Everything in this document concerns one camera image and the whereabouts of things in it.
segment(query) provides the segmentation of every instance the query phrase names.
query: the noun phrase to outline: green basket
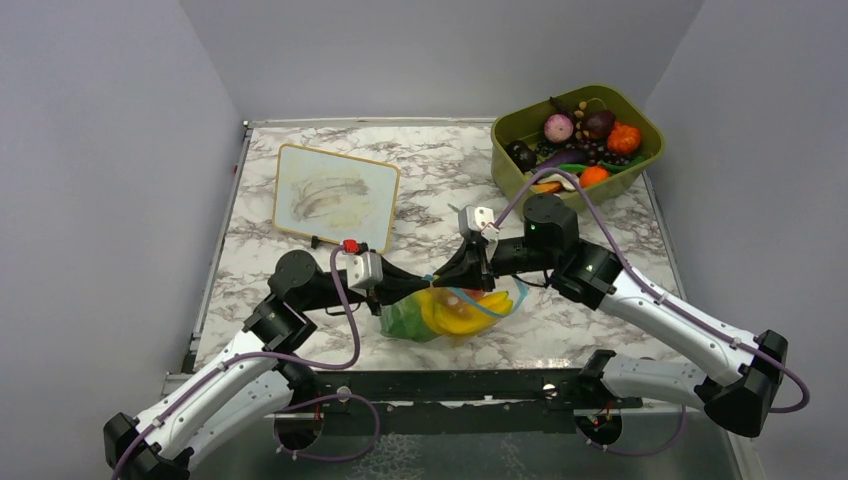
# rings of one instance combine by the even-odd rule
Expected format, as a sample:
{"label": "green basket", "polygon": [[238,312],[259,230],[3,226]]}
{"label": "green basket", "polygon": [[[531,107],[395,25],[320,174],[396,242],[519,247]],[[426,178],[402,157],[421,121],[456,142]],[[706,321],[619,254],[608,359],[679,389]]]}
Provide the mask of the green basket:
{"label": "green basket", "polygon": [[[632,125],[642,133],[642,143],[633,155],[634,158],[641,155],[645,160],[624,171],[613,173],[610,178],[587,188],[586,193],[592,199],[592,203],[599,204],[624,193],[630,185],[633,185],[642,171],[662,154],[663,138],[657,127],[618,90],[604,85],[587,85],[559,95],[557,98],[565,101],[569,108],[573,109],[577,109],[577,104],[582,101],[598,98],[603,101],[607,109],[615,113],[619,122]],[[585,111],[591,113],[603,108],[600,102],[592,101],[589,102]],[[545,139],[543,132],[545,120],[555,113],[557,113],[556,109],[545,100],[504,115],[495,120],[492,125],[492,178],[507,198],[514,197],[527,180],[506,154],[504,147],[512,141],[523,140],[530,148],[535,148]],[[516,213],[522,220],[524,219],[522,214],[524,202],[530,195],[538,194],[528,190],[515,207]],[[566,205],[578,212],[586,209],[586,202],[577,192],[560,192],[557,195],[565,201]]]}

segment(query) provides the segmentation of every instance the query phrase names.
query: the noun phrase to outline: red button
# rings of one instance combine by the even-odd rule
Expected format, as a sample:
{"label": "red button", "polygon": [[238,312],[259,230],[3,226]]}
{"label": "red button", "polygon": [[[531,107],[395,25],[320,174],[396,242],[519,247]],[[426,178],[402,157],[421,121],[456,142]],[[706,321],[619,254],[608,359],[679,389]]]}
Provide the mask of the red button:
{"label": "red button", "polygon": [[356,243],[356,240],[345,240],[342,242],[342,246],[347,253],[359,253],[359,245]]}

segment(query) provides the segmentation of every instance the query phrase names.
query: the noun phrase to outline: whiteboard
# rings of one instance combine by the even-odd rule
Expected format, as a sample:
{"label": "whiteboard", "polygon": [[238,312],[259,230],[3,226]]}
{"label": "whiteboard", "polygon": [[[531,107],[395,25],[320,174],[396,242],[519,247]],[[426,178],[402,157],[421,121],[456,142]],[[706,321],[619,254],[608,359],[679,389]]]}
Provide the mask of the whiteboard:
{"label": "whiteboard", "polygon": [[389,244],[400,170],[394,165],[284,144],[277,155],[274,227],[322,241]]}

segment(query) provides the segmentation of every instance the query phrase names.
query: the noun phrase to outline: plastic bag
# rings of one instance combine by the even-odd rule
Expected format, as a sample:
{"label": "plastic bag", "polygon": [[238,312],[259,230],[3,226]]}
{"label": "plastic bag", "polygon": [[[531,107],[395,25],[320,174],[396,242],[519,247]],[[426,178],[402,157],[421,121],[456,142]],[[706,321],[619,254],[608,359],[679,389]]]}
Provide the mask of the plastic bag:
{"label": "plastic bag", "polygon": [[383,308],[380,333],[391,338],[429,342],[440,335],[476,335],[512,314],[524,301],[527,287],[516,282],[518,301],[509,292],[484,294],[456,288],[428,288]]}

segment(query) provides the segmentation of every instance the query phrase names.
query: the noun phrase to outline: yellow banana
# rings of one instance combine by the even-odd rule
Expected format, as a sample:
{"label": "yellow banana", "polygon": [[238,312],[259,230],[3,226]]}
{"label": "yellow banana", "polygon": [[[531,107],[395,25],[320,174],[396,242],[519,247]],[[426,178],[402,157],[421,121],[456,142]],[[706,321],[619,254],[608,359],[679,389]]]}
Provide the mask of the yellow banana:
{"label": "yellow banana", "polygon": [[[435,317],[432,321],[438,330],[447,331],[453,335],[473,335],[491,327],[498,320],[471,305],[463,303],[460,306],[450,306],[446,303],[449,302],[435,303]],[[508,292],[487,295],[477,303],[500,315],[505,315],[512,310],[512,300],[509,299]]]}

